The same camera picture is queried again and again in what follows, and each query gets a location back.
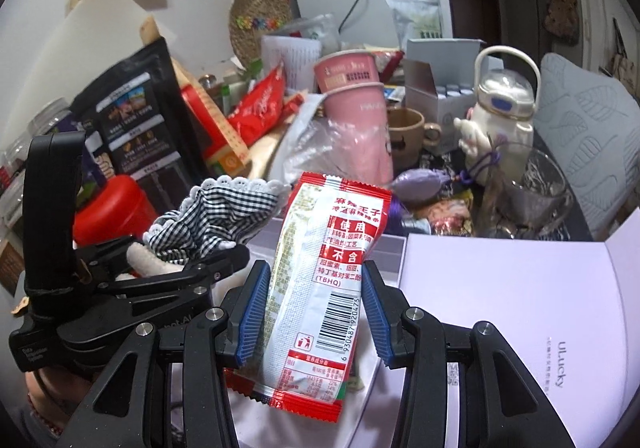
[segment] white lace trim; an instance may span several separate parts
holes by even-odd
[[[145,232],[142,236],[143,242],[148,245],[149,240],[154,235],[162,232],[168,226],[179,221],[191,206],[196,203],[199,193],[202,190],[209,190],[212,188],[221,187],[236,190],[238,192],[257,192],[265,193],[276,196],[278,202],[273,209],[272,216],[277,215],[281,209],[287,204],[289,194],[291,193],[291,186],[284,184],[277,179],[271,181],[265,181],[264,179],[247,179],[245,177],[236,177],[231,179],[228,175],[222,175],[217,179],[205,179],[200,186],[194,186],[189,192],[189,196],[182,201],[180,208],[178,209],[177,216],[161,216],[159,219],[164,219],[162,224],[152,224],[148,232]],[[230,249],[236,245],[235,242],[224,241],[220,244],[220,249]]]

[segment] red plastic lid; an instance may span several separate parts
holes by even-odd
[[[88,246],[124,235],[141,237],[157,217],[138,183],[128,175],[117,175],[76,213],[74,240],[78,246]]]

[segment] barcode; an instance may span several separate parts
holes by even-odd
[[[359,296],[331,292],[316,347],[325,351],[344,352],[349,329],[354,324],[352,320],[357,316],[353,313],[354,304],[359,298]]]

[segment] clear drinking glass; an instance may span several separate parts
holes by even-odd
[[[556,229],[574,197],[560,167],[548,155],[519,143],[496,147],[478,213],[479,237],[537,238]]]

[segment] black pouch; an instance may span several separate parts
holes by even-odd
[[[94,157],[137,181],[158,214],[177,208],[207,167],[164,38],[117,63],[76,96],[71,111]]]

